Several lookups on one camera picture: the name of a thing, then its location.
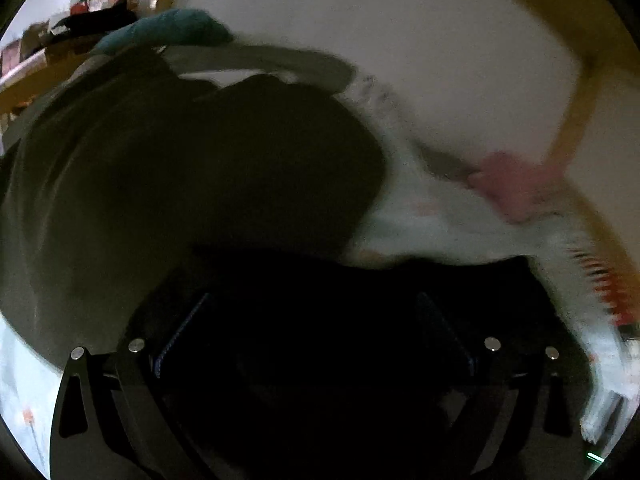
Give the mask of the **black zip jacket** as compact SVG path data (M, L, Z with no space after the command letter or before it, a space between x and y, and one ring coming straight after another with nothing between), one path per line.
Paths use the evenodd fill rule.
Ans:
M200 96L207 247L131 320L149 338L171 479L582 479L584 352L536 236L450 226L450 195L389 128L256 75ZM169 305L210 303L152 373Z

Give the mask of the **dark grey blanket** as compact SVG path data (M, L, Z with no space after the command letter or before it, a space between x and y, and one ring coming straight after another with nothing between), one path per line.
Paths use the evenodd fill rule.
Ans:
M1 311L62 367L110 348L143 295L206 251L202 143L218 124L198 73L288 72L332 93L354 68L271 46L145 47L96 55L11 127L1 162Z

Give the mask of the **light blue daisy duvet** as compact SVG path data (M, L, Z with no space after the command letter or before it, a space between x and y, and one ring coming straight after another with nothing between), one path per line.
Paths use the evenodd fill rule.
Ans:
M636 428L639 406L639 337L625 337L612 324L590 296L582 274L553 243L552 214L572 212L558 201L532 220L505 222L469 185L434 176L423 160L424 148L410 138L393 110L369 110L357 91L336 96L317 89L371 125L389 128L401 137L421 168L449 191L444 217L450 226L536 236L540 248L534 255L534 270L584 352L591 382L578 414L587 447L588 470L583 479L609 479L622 472L622 453ZM131 328L137 310L164 276L143 295L110 348L78 344L62 367L37 356L1 311L3 478L170 479L154 452L158 409L150 389L150 338Z

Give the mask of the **teal pillow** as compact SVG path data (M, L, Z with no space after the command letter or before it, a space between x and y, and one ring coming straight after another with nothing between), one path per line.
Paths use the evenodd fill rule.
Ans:
M170 9L110 32L94 46L92 52L116 55L133 47L219 47L233 40L228 27L204 10Z

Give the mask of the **pink plush toy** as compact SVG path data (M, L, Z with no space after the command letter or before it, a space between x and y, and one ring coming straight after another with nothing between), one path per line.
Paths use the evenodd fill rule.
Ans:
M495 152L478 164L466 182L501 218L522 223L552 209L563 174L563 168L553 164L533 164L515 154Z

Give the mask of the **striped red white pillow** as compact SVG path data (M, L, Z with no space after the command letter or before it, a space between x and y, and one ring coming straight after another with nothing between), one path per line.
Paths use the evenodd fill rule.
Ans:
M551 239L582 274L590 296L625 337L639 337L638 301L630 278L594 244L586 226L574 214L552 214Z

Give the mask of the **wooden bunk bed frame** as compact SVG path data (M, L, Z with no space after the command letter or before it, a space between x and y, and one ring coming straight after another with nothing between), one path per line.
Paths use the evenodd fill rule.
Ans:
M637 14L612 0L152 0L329 50L392 84L438 140L567 169L602 250L639 261Z

